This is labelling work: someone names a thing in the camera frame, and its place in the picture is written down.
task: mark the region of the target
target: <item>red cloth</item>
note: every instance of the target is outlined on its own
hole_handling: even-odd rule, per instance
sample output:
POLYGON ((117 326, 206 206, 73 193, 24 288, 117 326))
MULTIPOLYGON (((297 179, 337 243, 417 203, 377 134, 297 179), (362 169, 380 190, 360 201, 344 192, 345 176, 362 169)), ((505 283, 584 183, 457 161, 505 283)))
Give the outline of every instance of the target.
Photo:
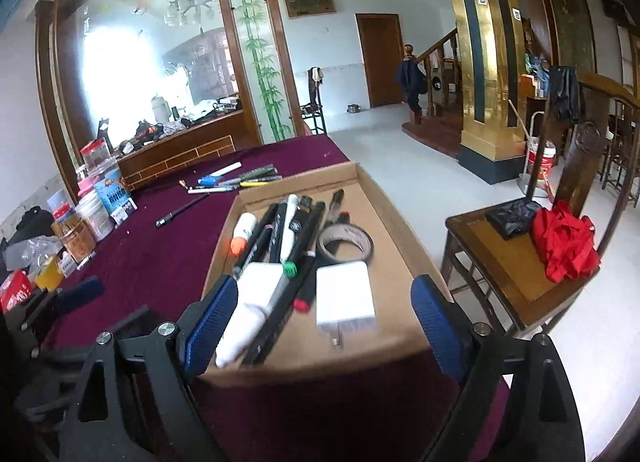
POLYGON ((546 263, 546 277, 556 283, 565 277, 587 277, 600 265, 594 235, 591 219, 575 217, 564 200, 551 210, 542 208, 531 223, 531 237, 540 260, 546 263))

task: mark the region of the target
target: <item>tiled floor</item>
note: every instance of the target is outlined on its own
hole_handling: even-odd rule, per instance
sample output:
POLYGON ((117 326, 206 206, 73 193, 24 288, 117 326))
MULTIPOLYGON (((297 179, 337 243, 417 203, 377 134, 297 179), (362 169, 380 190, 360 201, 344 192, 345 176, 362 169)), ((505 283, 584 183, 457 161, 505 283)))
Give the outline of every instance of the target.
MULTIPOLYGON (((404 106, 327 118, 329 135, 353 161, 361 163, 417 232, 440 265, 452 215, 522 196, 515 181, 488 185, 455 159, 429 149, 401 131, 404 106)), ((559 172, 552 174, 557 178, 559 172)), ((594 185, 585 214, 604 232, 615 195, 594 185)), ((640 395, 640 207, 624 212, 602 271, 582 292, 551 337, 574 391, 587 460, 613 437, 640 395)), ((453 279, 451 284, 462 285, 453 279)), ((482 310, 465 291, 458 302, 472 321, 482 310)))

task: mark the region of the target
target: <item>table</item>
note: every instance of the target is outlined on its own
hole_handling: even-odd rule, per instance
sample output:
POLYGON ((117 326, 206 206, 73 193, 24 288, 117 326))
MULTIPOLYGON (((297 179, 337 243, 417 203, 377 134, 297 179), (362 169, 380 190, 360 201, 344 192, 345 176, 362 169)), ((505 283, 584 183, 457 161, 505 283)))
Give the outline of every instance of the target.
MULTIPOLYGON (((191 197, 178 180, 193 184, 235 161, 247 169, 273 163, 286 176, 346 160, 326 135, 299 137, 201 163, 195 171, 182 170, 136 192, 139 210, 64 285, 72 287, 95 275, 104 282, 105 294, 60 320, 48 343, 90 345, 101 331, 142 305, 175 320, 200 298, 234 194, 213 194, 157 230, 158 218, 191 197)), ((204 423, 234 462, 408 462, 418 460, 437 434, 459 387, 441 373, 428 349, 330 378, 234 388, 196 380, 191 391, 204 423)), ((474 460, 488 453, 507 395, 503 384, 474 460)))

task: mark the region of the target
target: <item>roll of tape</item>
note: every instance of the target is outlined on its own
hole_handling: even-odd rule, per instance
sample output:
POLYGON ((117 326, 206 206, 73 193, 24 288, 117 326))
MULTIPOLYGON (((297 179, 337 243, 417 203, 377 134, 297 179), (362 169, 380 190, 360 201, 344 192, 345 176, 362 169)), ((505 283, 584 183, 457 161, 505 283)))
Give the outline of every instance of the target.
POLYGON ((323 229, 318 235, 316 255, 328 264, 345 264, 346 262, 354 261, 364 261, 369 264, 373 257, 373 240, 364 229, 358 226, 353 224, 333 224, 323 229), (353 244, 360 250, 362 256, 348 260, 338 259, 326 248, 328 244, 335 241, 353 244))

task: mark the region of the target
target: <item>wooden door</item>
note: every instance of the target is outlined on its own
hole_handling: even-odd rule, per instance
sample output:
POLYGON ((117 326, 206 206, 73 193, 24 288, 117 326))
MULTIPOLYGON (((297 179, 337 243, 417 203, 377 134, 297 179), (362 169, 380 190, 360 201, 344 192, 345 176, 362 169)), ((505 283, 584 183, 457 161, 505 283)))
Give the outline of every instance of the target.
POLYGON ((398 15, 356 14, 371 107, 404 101, 396 83, 402 61, 402 35, 398 15))

